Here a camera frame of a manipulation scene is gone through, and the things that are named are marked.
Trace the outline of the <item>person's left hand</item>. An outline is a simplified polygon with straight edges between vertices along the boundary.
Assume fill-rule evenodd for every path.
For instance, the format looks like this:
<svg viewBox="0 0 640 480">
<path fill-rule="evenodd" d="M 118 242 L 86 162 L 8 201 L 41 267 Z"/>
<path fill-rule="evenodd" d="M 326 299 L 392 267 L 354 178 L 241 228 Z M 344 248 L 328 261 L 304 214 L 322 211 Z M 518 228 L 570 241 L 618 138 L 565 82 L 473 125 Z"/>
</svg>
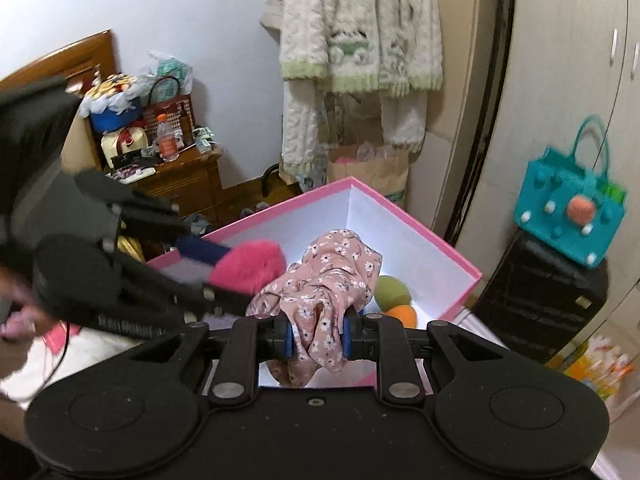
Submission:
<svg viewBox="0 0 640 480">
<path fill-rule="evenodd" d="M 6 266 L 1 267 L 1 299 L 10 304 L 10 313 L 1 323 L 1 337 L 5 340 L 29 340 L 43 336 L 58 322 L 36 305 L 24 278 Z"/>
</svg>

